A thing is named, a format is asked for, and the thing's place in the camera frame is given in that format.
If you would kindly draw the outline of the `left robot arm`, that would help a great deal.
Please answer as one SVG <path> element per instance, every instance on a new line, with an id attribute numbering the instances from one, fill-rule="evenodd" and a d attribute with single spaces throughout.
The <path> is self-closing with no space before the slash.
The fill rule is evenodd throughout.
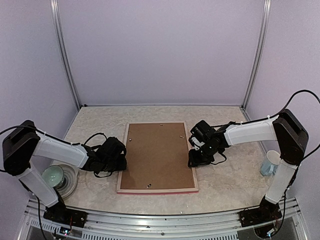
<path id="1" fill-rule="evenodd" d="M 87 213 L 67 208 L 59 192 L 50 186 L 32 165 L 33 156 L 45 157 L 72 165 L 97 176 L 127 168 L 126 147 L 116 137 L 108 137 L 96 146 L 71 143 L 49 135 L 31 120 L 9 127 L 2 142 L 4 172 L 17 177 L 22 186 L 45 206 L 43 217 L 56 223 L 83 227 Z"/>

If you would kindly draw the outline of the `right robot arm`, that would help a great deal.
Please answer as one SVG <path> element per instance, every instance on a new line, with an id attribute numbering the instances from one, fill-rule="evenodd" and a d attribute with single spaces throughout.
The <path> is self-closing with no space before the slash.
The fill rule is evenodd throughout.
<path id="1" fill-rule="evenodd" d="M 231 146 L 262 141 L 275 141 L 280 150 L 280 162 L 272 183 L 256 208 L 242 210 L 242 227 L 280 219 L 284 211 L 279 202 L 292 185 L 298 167 L 305 159 L 309 135 L 289 109 L 274 116 L 244 123 L 229 122 L 215 129 L 206 121 L 199 121 L 190 131 L 188 166 L 216 165 L 214 155 L 223 155 Z"/>

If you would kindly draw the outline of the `green ceramic bowl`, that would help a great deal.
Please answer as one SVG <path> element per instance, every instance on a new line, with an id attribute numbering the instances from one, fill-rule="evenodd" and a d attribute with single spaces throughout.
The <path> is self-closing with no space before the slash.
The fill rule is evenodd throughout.
<path id="1" fill-rule="evenodd" d="M 60 166 L 52 165 L 42 173 L 42 178 L 50 187 L 60 187 L 65 179 L 64 171 Z"/>

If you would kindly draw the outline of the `light blue ceramic mug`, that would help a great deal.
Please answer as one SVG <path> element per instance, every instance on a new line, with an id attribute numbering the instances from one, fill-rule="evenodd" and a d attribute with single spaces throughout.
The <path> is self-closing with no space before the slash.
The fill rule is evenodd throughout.
<path id="1" fill-rule="evenodd" d="M 280 154 L 277 151 L 269 150 L 260 167 L 260 173 L 265 177 L 274 176 L 280 164 L 280 160 Z"/>

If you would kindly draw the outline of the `aluminium front rail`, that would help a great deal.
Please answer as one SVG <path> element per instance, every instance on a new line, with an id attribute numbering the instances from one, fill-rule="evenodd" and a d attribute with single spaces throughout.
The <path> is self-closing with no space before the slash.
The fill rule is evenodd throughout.
<path id="1" fill-rule="evenodd" d="M 308 233 L 295 198 L 281 200 L 282 216 L 242 226 L 240 210 L 199 214 L 139 215 L 86 210 L 83 227 L 44 219 L 44 206 L 30 199 L 19 240 L 307 240 Z"/>

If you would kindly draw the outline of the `right aluminium corner post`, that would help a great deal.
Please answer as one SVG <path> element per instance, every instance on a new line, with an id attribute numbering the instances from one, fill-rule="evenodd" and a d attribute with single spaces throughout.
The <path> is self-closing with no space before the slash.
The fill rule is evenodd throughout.
<path id="1" fill-rule="evenodd" d="M 244 99 L 241 105 L 243 111 L 246 111 L 254 90 L 254 85 L 255 85 L 257 74 L 259 71 L 259 66 L 260 66 L 262 55 L 263 55 L 266 35 L 268 31 L 271 5 L 272 5 L 271 0 L 265 0 L 263 2 L 263 12 L 262 12 L 261 24 L 260 24 L 259 35 L 258 35 L 258 42 L 256 46 L 254 59 L 253 59 L 253 65 L 249 75 L 249 82 L 248 82 Z"/>

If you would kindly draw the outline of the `aluminium corner post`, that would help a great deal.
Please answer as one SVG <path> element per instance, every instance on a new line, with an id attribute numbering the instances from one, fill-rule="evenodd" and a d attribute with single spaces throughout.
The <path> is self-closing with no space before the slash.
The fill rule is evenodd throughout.
<path id="1" fill-rule="evenodd" d="M 63 34 L 63 28 L 62 28 L 62 22 L 60 17 L 60 11 L 59 11 L 59 3 L 57 0 L 50 0 L 50 8 L 51 8 L 51 14 L 53 18 L 53 24 L 55 29 L 55 34 L 57 37 L 57 43 L 58 48 L 60 51 L 60 56 L 64 68 L 64 72 L 66 75 L 67 83 L 70 88 L 71 96 L 74 102 L 74 105 L 79 111 L 82 107 L 82 103 L 77 91 L 77 87 L 73 78 L 70 61 L 68 58 L 67 48 L 64 41 L 64 34 Z"/>
<path id="2" fill-rule="evenodd" d="M 258 42 L 256 46 L 254 59 L 253 59 L 253 65 L 249 75 L 249 82 L 248 82 L 244 99 L 241 105 L 243 111 L 246 111 L 254 90 L 254 85 L 255 85 L 257 74 L 259 71 L 259 66 L 260 66 L 262 55 L 263 55 L 266 35 L 268 31 L 271 5 L 272 5 L 271 0 L 265 0 L 263 2 L 263 12 L 262 12 L 261 24 L 260 24 L 259 35 L 258 35 Z"/>

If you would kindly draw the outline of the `left aluminium corner post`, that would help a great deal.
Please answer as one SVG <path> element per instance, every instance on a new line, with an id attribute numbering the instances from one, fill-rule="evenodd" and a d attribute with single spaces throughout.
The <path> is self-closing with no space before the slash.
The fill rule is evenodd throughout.
<path id="1" fill-rule="evenodd" d="M 55 29 L 55 34 L 57 37 L 57 43 L 58 48 L 60 51 L 60 56 L 64 68 L 64 72 L 66 75 L 67 83 L 70 88 L 71 96 L 74 102 L 74 105 L 79 111 L 82 107 L 82 103 L 77 91 L 77 87 L 73 78 L 70 61 L 68 58 L 67 48 L 64 41 L 64 34 L 63 34 L 63 28 L 62 28 L 62 22 L 60 17 L 60 11 L 59 11 L 59 3 L 57 0 L 50 0 L 50 8 L 51 8 L 51 14 L 53 18 L 53 24 Z"/>

